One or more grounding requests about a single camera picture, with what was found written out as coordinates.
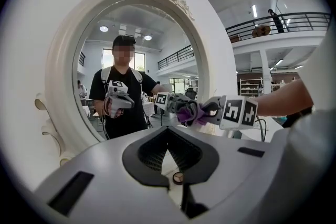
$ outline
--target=black metal railing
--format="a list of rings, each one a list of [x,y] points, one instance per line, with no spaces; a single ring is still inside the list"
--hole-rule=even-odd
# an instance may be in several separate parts
[[[79,64],[80,64],[81,66],[84,66],[84,60],[85,60],[85,55],[84,55],[83,52],[80,52],[80,56],[79,56],[79,60],[78,60],[78,62],[79,62]]]
[[[159,69],[167,67],[175,62],[181,62],[183,60],[186,60],[190,57],[193,57],[194,55],[194,51],[193,48],[191,47],[191,45],[177,51],[176,53],[169,55],[168,57],[164,58],[163,60],[161,60],[160,62],[158,62],[157,64],[159,65]]]
[[[322,12],[300,12],[278,14],[250,20],[226,28],[231,43],[273,34],[297,31],[327,30],[330,14]]]

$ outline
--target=black cap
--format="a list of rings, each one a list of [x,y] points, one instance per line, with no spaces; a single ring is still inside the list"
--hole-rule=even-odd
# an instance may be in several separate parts
[[[129,36],[118,36],[114,39],[112,49],[115,46],[133,46],[134,44],[137,43],[135,41],[134,37],[129,37]]]

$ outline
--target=white pillar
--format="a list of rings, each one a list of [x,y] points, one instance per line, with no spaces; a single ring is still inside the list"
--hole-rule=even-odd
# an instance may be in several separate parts
[[[271,93],[271,72],[268,67],[266,50],[260,50],[262,75],[264,79],[264,94]]]

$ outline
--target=white ornate mirror frame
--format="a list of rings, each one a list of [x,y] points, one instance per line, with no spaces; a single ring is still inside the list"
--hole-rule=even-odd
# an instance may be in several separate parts
[[[200,80],[198,99],[209,98],[209,66],[205,45],[198,34],[194,18],[184,0],[83,0],[65,18],[50,46],[47,58],[44,102],[56,133],[50,133],[59,145],[60,164],[87,147],[104,139],[90,124],[74,89],[77,86],[77,63],[86,37],[102,14],[125,5],[156,7],[171,16],[186,33],[195,54]]]

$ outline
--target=white sleeve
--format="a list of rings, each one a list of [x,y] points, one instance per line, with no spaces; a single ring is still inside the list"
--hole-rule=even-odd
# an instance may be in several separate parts
[[[315,108],[336,108],[336,24],[331,20],[320,46],[309,57],[299,76],[305,84]]]

